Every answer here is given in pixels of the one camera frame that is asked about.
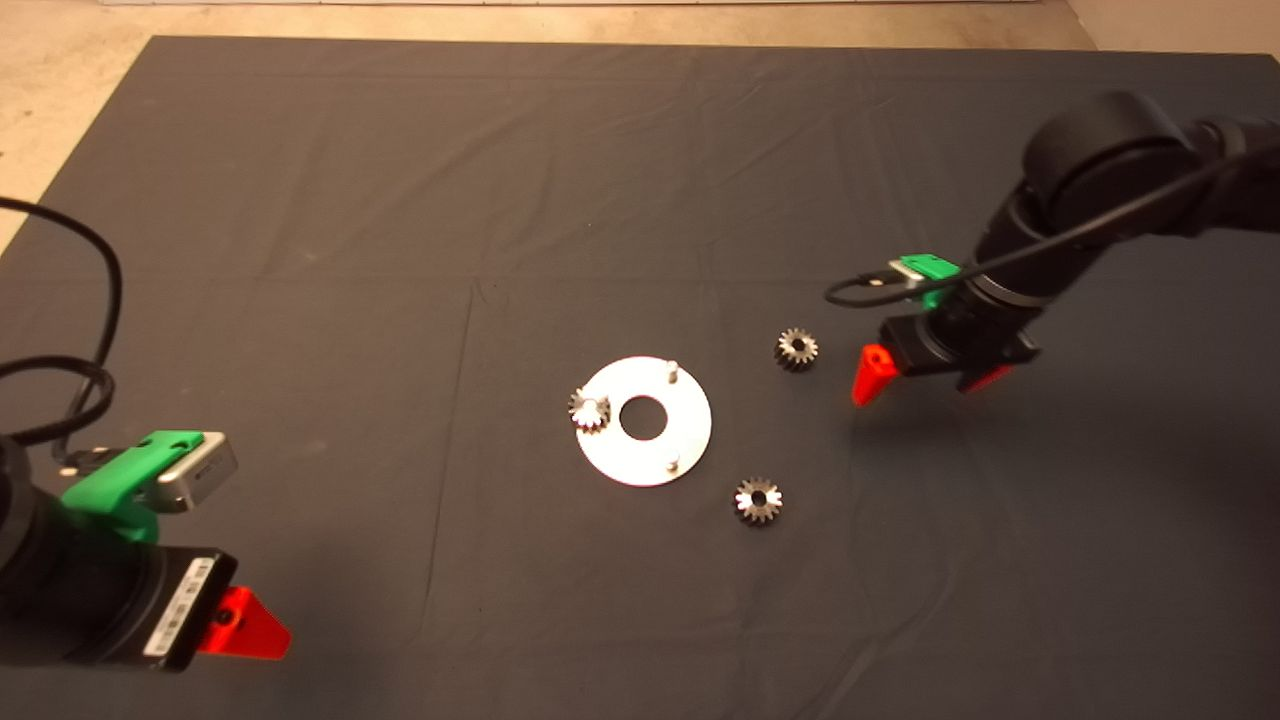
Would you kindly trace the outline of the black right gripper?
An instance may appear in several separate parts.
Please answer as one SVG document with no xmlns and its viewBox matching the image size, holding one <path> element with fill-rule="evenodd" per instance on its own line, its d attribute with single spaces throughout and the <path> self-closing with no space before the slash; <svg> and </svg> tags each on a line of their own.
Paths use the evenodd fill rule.
<svg viewBox="0 0 1280 720">
<path fill-rule="evenodd" d="M 851 401 L 865 407 L 899 377 L 957 373 L 957 391 L 975 393 L 1037 357 L 1027 328 L 1042 315 L 1039 299 L 988 281 L 964 281 L 918 314 L 891 316 L 879 343 L 858 355 Z"/>
</svg>

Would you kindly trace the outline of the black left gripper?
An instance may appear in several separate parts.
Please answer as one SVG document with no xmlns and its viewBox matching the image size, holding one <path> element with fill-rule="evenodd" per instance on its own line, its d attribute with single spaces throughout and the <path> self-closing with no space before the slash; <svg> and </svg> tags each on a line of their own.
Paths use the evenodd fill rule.
<svg viewBox="0 0 1280 720">
<path fill-rule="evenodd" d="M 278 661 L 292 635 L 215 548 L 38 552 L 3 570 L 5 667 L 184 671 L 200 653 Z"/>
</svg>

